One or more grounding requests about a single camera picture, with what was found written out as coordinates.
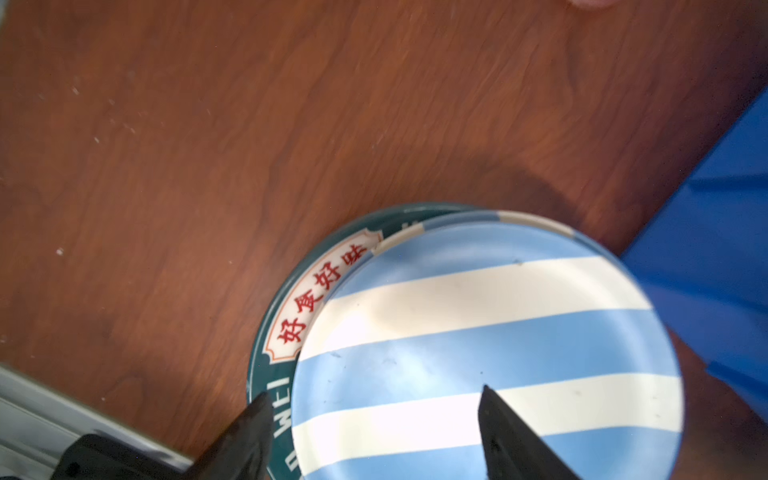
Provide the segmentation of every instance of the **blue container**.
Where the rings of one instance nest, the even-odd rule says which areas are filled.
[[[768,91],[623,260],[661,320],[768,421]]]

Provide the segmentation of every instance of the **chinese character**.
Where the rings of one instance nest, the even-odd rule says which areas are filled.
[[[277,338],[283,339],[283,345],[288,342],[301,342],[299,334],[304,331],[306,325],[299,323],[299,319],[295,318],[292,322],[285,319],[280,326],[282,329],[280,329],[280,335],[278,335]]]
[[[351,250],[349,252],[344,253],[341,256],[341,260],[344,260],[344,263],[346,263],[347,265],[352,265],[357,260],[359,260],[360,257],[362,257],[362,255],[365,252],[368,251],[368,249],[367,248],[363,248],[362,245],[355,245],[354,243],[352,244],[352,246],[350,248],[351,248]]]
[[[320,273],[315,273],[315,285],[322,285],[326,290],[330,290],[331,283],[341,278],[339,267],[331,266],[331,262],[325,262]]]
[[[307,290],[302,294],[301,296],[296,297],[293,299],[294,302],[296,302],[296,305],[299,306],[299,313],[302,312],[303,307],[307,307],[310,309],[310,312],[315,311],[315,302],[319,302],[323,299],[325,295],[318,296],[315,298],[314,293],[312,293],[312,290]]]

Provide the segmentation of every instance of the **brown wooden surface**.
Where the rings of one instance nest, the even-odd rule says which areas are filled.
[[[196,455],[244,407],[271,296],[342,223],[452,200],[621,252],[765,85],[767,9],[12,0],[0,361]],[[678,347],[675,478],[758,478],[765,425]]]

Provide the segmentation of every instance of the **striped plate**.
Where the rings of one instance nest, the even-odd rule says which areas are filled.
[[[584,480],[668,478],[677,359],[609,252],[551,220],[476,211],[367,256],[300,353],[291,405],[306,480],[484,479],[484,384]]]

